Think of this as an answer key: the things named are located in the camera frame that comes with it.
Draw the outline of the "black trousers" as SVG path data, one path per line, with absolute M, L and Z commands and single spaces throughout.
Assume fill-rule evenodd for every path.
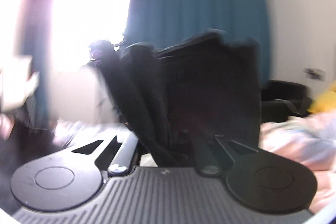
M 257 147 L 261 99 L 259 44 L 226 43 L 209 30 L 156 50 L 135 43 L 116 51 L 105 40 L 90 48 L 124 122 L 159 166 L 186 166 L 194 138 L 217 135 Z

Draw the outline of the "window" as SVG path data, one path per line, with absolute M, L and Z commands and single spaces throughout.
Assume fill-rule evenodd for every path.
M 80 66 L 99 40 L 119 44 L 126 28 L 130 0 L 53 0 L 50 56 Z

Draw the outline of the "teal curtain left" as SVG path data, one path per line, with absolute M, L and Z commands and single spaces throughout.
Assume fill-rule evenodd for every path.
M 19 52 L 33 58 L 31 72 L 37 72 L 39 83 L 28 110 L 33 125 L 46 128 L 49 118 L 47 94 L 49 76 L 49 45 L 51 32 L 52 0 L 24 0 L 19 25 Z

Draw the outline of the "wall power socket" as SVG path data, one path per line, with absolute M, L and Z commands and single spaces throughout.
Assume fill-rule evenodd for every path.
M 312 80 L 323 81 L 325 78 L 325 72 L 317 68 L 306 68 L 306 77 Z

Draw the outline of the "pastel pink bed sheet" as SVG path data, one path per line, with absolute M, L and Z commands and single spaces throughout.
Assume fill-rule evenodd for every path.
M 58 120 L 53 144 L 59 148 L 91 139 L 99 133 L 116 133 L 118 123 L 86 124 Z M 317 179 L 317 192 L 310 206 L 317 213 L 335 202 L 335 112 L 311 114 L 306 118 L 266 122 L 261 126 L 260 148 L 299 162 Z

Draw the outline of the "yellow plush toy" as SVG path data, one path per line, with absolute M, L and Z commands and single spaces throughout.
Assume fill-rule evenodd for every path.
M 335 81 L 324 92 L 319 94 L 310 105 L 308 112 L 311 114 L 330 112 L 336 108 Z

